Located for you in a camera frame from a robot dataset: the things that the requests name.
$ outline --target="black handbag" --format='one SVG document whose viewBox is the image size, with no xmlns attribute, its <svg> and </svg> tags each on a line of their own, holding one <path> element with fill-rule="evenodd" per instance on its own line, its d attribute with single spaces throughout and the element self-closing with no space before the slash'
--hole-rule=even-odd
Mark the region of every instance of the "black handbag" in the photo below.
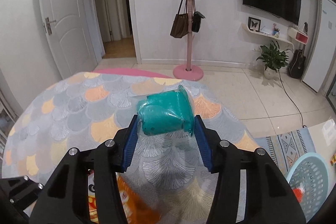
<svg viewBox="0 0 336 224">
<path fill-rule="evenodd" d="M 192 31 L 198 32 L 201 27 L 201 19 L 205 18 L 200 12 L 196 11 L 195 0 L 193 0 L 194 5 L 194 15 L 193 15 L 193 24 L 192 24 Z"/>
<path fill-rule="evenodd" d="M 180 15 L 183 0 L 181 0 L 178 13 L 175 15 L 174 23 L 170 35 L 175 38 L 182 38 L 188 33 L 188 0 L 185 0 L 184 14 Z"/>
</svg>

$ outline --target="patterned bedspread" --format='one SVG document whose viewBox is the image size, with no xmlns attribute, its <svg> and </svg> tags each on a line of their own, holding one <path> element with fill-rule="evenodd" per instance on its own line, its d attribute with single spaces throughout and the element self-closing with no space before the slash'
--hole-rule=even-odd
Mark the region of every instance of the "patterned bedspread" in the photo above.
<svg viewBox="0 0 336 224">
<path fill-rule="evenodd" d="M 178 85 L 191 92 L 195 115 L 221 139 L 245 150 L 258 147 L 245 126 L 200 83 L 82 72 L 46 89 L 18 119 L 6 144 L 3 177 L 28 175 L 45 184 L 68 149 L 96 148 L 128 127 L 135 114 L 130 97 Z M 140 135 L 123 178 L 162 212 L 160 223 L 205 223 L 217 181 L 204 167 L 196 139 L 183 132 Z M 244 181 L 243 173 L 238 221 L 245 211 Z"/>
</svg>

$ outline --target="black guitar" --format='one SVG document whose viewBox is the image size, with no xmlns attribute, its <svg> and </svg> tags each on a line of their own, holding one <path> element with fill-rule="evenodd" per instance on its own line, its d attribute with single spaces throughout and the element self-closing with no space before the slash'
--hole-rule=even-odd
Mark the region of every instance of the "black guitar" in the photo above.
<svg viewBox="0 0 336 224">
<path fill-rule="evenodd" d="M 304 30 L 307 34 L 308 25 L 304 24 Z M 306 45 L 303 45 L 302 50 L 295 50 L 292 61 L 288 65 L 288 74 L 290 77 L 299 79 L 303 75 L 303 71 L 305 70 L 305 62 L 306 57 L 303 55 L 305 52 Z"/>
</svg>

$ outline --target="picture frame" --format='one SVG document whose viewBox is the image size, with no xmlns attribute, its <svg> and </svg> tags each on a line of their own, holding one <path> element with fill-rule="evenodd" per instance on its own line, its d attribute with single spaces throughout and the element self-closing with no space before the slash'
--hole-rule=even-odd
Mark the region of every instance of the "picture frame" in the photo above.
<svg viewBox="0 0 336 224">
<path fill-rule="evenodd" d="M 249 17 L 247 27 L 250 31 L 260 32 L 261 19 Z"/>
</svg>

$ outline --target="wooden floor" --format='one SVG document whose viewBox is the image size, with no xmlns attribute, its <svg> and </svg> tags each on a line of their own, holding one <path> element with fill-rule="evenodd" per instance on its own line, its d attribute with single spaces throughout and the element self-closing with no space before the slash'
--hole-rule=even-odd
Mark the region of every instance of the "wooden floor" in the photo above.
<svg viewBox="0 0 336 224">
<path fill-rule="evenodd" d="M 133 37 L 104 43 L 103 58 L 136 57 Z"/>
</svg>

